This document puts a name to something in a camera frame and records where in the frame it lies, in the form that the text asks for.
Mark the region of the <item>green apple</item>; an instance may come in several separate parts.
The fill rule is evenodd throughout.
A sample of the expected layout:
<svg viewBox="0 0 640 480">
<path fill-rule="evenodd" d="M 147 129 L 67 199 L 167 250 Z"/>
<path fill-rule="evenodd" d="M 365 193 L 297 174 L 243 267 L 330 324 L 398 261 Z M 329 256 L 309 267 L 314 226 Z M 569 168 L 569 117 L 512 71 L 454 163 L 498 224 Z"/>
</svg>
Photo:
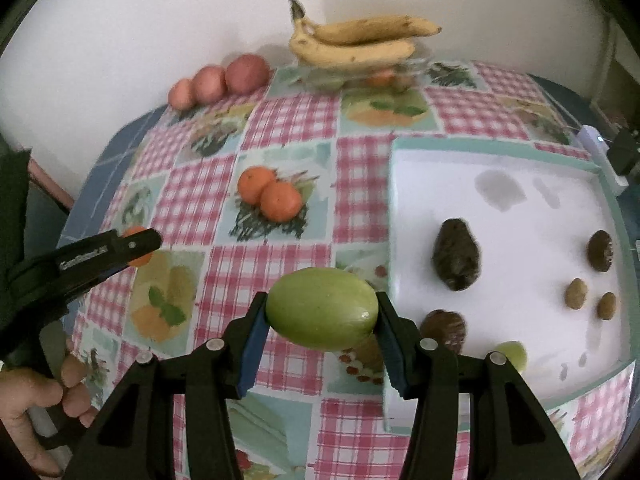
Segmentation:
<svg viewBox="0 0 640 480">
<path fill-rule="evenodd" d="M 341 351 L 366 339 L 378 318 L 375 290 L 361 278 L 334 268 L 286 274 L 270 288 L 266 317 L 292 344 Z"/>
<path fill-rule="evenodd" d="M 526 370 L 528 355 L 521 341 L 505 341 L 502 344 L 498 344 L 496 351 L 502 353 L 519 373 L 523 373 Z"/>
</svg>

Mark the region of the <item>dark avocado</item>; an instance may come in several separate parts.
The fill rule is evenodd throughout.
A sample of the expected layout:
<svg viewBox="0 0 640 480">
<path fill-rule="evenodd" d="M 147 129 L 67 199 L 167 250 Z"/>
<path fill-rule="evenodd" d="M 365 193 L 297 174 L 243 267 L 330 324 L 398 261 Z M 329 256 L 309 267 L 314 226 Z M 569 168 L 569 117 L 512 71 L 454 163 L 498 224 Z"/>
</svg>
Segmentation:
<svg viewBox="0 0 640 480">
<path fill-rule="evenodd" d="M 442 222 L 432 263 L 440 280 L 454 292 L 462 292 L 480 277 L 480 246 L 463 219 Z"/>
<path fill-rule="evenodd" d="M 420 325 L 422 338 L 434 339 L 440 346 L 460 354 L 466 339 L 465 319 L 458 312 L 434 310 Z"/>
<path fill-rule="evenodd" d="M 592 234 L 587 244 L 587 259 L 598 272 L 608 272 L 613 262 L 613 242 L 608 232 L 599 230 Z"/>
</svg>

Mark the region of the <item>orange tangerine back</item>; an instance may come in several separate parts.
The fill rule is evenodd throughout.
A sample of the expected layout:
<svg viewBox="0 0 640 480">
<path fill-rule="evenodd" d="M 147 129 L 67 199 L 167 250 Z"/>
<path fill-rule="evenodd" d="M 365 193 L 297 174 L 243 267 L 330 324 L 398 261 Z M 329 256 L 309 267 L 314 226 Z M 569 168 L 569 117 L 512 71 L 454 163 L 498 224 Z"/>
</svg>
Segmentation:
<svg viewBox="0 0 640 480">
<path fill-rule="evenodd" d="M 264 166 L 245 169 L 238 180 L 238 194 L 243 203 L 255 206 L 259 203 L 262 191 L 271 182 L 277 180 L 277 174 Z"/>
</svg>

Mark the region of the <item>brown kiwi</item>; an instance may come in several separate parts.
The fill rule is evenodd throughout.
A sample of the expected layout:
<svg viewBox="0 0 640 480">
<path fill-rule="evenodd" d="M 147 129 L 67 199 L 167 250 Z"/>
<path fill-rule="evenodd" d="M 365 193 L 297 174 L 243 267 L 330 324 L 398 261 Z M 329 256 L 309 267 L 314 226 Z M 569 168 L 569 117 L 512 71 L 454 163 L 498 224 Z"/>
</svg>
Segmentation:
<svg viewBox="0 0 640 480">
<path fill-rule="evenodd" d="M 574 278 L 564 292 L 564 302 L 572 310 L 581 309 L 586 301 L 588 285 L 581 278 Z"/>
<path fill-rule="evenodd" d="M 597 304 L 597 315 L 600 320 L 611 321 L 616 315 L 617 297 L 614 292 L 606 292 Z"/>
</svg>

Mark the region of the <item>orange tangerine front pair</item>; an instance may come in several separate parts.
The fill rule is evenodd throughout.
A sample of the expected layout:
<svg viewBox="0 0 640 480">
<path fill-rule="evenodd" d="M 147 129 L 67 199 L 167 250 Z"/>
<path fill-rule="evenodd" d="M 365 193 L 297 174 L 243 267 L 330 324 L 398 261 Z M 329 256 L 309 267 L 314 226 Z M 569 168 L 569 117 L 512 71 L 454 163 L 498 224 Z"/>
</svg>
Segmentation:
<svg viewBox="0 0 640 480">
<path fill-rule="evenodd" d="M 260 196 L 260 212 L 272 222 L 289 222 L 302 208 L 302 196 L 290 182 L 273 181 L 265 187 Z"/>
</svg>

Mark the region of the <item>dark avocado top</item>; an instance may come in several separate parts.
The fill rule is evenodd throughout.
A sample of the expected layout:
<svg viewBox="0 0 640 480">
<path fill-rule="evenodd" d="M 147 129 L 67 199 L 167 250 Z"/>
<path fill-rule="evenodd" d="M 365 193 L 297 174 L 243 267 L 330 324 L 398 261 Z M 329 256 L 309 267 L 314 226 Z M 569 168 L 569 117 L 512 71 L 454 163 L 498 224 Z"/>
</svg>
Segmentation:
<svg viewBox="0 0 640 480">
<path fill-rule="evenodd" d="M 599 230 L 592 234 L 587 244 L 587 259 L 598 272 L 608 272 L 613 262 L 613 242 L 608 232 Z"/>
</svg>

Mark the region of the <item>left red apple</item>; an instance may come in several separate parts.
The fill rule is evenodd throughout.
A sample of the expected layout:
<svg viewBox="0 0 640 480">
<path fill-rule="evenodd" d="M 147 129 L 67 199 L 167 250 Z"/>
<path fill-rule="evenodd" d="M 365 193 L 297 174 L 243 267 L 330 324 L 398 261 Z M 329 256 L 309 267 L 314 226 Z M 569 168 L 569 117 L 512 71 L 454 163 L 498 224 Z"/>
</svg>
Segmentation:
<svg viewBox="0 0 640 480">
<path fill-rule="evenodd" d="M 167 102 L 173 110 L 178 110 L 178 112 L 185 112 L 193 108 L 196 104 L 196 99 L 192 80 L 190 78 L 178 80 L 169 90 Z"/>
</svg>

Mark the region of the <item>pink checkered fruit tablecloth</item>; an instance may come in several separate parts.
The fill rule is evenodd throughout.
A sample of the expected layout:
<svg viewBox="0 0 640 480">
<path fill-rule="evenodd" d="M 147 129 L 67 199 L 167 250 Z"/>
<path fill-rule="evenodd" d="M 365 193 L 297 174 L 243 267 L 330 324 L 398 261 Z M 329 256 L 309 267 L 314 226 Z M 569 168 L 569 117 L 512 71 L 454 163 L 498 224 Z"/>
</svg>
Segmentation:
<svg viewBox="0 0 640 480">
<path fill-rule="evenodd" d="M 188 114 L 166 110 L 134 152 L 101 232 L 144 226 L 164 244 L 148 264 L 116 274 L 78 304 L 74 344 L 90 367 L 94 404 L 139 351 L 190 352 L 284 274 L 334 266 L 389 293 L 388 165 L 398 138 L 526 143 L 593 162 L 536 82 L 512 70 L 458 63 L 454 83 L 442 84 L 436 63 L 404 91 L 334 93 L 290 86 L 299 70 L 277 70 L 249 96 Z M 303 208 L 295 218 L 272 222 L 259 203 L 242 202 L 238 180 L 253 166 L 297 188 Z M 618 206 L 636 270 L 639 203 Z M 599 478 L 612 463 L 638 371 L 639 356 L 600 386 L 546 406 L 582 477 Z"/>
</svg>

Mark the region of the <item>middle red apple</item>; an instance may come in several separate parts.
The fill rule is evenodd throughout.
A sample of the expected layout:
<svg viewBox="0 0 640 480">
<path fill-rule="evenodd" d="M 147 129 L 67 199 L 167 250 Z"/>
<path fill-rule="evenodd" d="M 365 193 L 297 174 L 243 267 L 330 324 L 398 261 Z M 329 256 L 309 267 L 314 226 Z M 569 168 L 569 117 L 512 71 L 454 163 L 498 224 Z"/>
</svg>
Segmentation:
<svg viewBox="0 0 640 480">
<path fill-rule="evenodd" d="M 193 77 L 193 92 L 196 102 L 210 105 L 221 100 L 227 93 L 226 72 L 219 65 L 206 65 Z"/>
</svg>

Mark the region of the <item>white tray teal rim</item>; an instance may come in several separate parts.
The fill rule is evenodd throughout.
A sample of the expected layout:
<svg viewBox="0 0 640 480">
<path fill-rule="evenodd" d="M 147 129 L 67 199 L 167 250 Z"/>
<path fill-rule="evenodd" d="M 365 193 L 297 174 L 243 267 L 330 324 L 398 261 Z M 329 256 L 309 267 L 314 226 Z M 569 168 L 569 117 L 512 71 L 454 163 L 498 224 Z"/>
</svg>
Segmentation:
<svg viewBox="0 0 640 480">
<path fill-rule="evenodd" d="M 463 351 L 476 358 L 521 341 L 527 385 L 548 408 L 638 358 L 634 250 L 600 167 L 526 143 L 417 136 L 394 140 L 388 166 L 388 287 L 399 315 L 421 322 L 436 309 L 458 312 Z M 480 277 L 462 292 L 450 290 L 432 263 L 442 222 L 453 218 L 466 222 L 482 260 Z M 605 273 L 587 259 L 599 230 L 613 242 Z M 579 310 L 564 302 L 574 278 L 588 285 Z M 611 321 L 597 315 L 606 292 L 617 297 Z"/>
</svg>

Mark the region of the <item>black power adapter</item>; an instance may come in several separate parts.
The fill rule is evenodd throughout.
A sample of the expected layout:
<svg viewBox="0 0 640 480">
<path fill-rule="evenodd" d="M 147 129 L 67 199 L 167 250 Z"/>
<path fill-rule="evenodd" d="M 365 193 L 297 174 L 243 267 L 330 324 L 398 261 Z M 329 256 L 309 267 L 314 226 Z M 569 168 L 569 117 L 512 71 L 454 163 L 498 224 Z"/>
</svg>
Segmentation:
<svg viewBox="0 0 640 480">
<path fill-rule="evenodd" d="M 618 176 L 629 176 L 639 163 L 637 137 L 627 128 L 618 130 L 615 138 L 608 146 L 606 158 Z"/>
</svg>

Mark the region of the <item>white power strip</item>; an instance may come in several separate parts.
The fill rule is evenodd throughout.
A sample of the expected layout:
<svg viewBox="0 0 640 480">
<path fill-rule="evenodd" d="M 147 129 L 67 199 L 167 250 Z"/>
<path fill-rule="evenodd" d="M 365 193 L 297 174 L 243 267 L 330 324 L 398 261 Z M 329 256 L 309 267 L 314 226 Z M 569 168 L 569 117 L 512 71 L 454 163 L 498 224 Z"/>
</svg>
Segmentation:
<svg viewBox="0 0 640 480">
<path fill-rule="evenodd" d="M 602 169 L 608 186 L 615 196 L 620 196 L 628 188 L 626 177 L 616 174 L 610 160 L 608 159 L 608 144 L 597 128 L 583 125 L 577 133 L 577 140 L 582 147 L 590 154 L 592 160 Z"/>
</svg>

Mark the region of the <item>tangerine inside container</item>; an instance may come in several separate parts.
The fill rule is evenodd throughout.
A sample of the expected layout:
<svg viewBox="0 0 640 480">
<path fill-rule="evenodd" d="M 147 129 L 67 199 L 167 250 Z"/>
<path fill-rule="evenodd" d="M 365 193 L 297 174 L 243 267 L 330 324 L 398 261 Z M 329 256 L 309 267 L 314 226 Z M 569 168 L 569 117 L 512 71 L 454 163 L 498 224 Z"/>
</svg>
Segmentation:
<svg viewBox="0 0 640 480">
<path fill-rule="evenodd" d="M 383 88 L 392 86 L 395 83 L 396 74 L 393 70 L 379 70 L 367 76 L 364 82 L 370 88 Z"/>
</svg>

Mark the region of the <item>clear plastic fruit container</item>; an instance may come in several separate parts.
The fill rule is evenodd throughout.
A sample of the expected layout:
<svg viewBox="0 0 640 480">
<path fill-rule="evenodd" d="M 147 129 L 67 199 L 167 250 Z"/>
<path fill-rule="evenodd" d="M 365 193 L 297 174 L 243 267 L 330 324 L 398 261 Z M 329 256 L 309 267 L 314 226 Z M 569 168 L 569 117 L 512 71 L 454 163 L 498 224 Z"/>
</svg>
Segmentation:
<svg viewBox="0 0 640 480">
<path fill-rule="evenodd" d="M 414 86 L 430 68 L 429 58 L 409 58 L 397 65 L 385 68 L 365 68 L 359 72 L 341 72 L 340 70 L 324 70 L 323 68 L 301 68 L 290 82 L 299 84 L 306 91 L 334 93 L 352 89 L 392 89 L 404 91 Z M 393 70 L 395 83 L 389 87 L 370 88 L 364 83 L 367 76 L 379 70 Z"/>
</svg>

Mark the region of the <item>upper yellow banana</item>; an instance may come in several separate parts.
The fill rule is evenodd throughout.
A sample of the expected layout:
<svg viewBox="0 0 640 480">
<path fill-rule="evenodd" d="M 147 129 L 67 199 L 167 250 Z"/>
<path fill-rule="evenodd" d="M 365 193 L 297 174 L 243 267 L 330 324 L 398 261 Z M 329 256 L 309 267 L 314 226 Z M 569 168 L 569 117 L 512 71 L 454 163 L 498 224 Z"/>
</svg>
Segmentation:
<svg viewBox="0 0 640 480">
<path fill-rule="evenodd" d="M 292 19 L 300 18 L 303 29 L 312 36 L 332 46 L 358 46 L 370 42 L 392 41 L 413 37 L 431 37 L 442 31 L 442 26 L 412 15 L 378 15 L 331 24 L 317 24 L 307 18 L 303 5 L 298 0 L 288 0 Z"/>
</svg>

